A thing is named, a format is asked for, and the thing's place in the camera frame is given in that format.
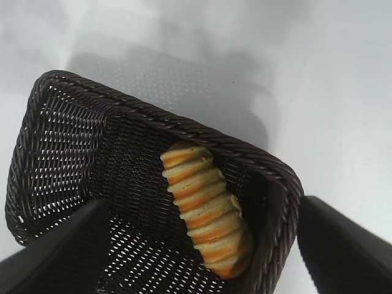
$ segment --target white surface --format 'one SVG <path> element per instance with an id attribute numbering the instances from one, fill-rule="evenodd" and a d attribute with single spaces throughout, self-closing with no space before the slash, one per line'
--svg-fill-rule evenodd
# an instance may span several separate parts
<path id="1" fill-rule="evenodd" d="M 249 141 L 392 242 L 390 0 L 0 0 L 0 187 L 34 80 L 67 69 Z M 15 244 L 0 210 L 0 258 Z M 276 293 L 315 293 L 297 245 Z"/>

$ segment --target wicker basket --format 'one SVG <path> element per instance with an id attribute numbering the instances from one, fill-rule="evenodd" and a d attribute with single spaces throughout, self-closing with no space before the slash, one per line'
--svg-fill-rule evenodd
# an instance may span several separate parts
<path id="1" fill-rule="evenodd" d="M 255 238 L 251 267 L 205 269 L 167 192 L 159 155 L 203 145 Z M 6 219 L 27 246 L 95 198 L 110 201 L 109 293 L 272 293 L 295 239 L 303 190 L 293 170 L 250 144 L 74 73 L 51 71 L 29 98 L 7 185 Z"/>

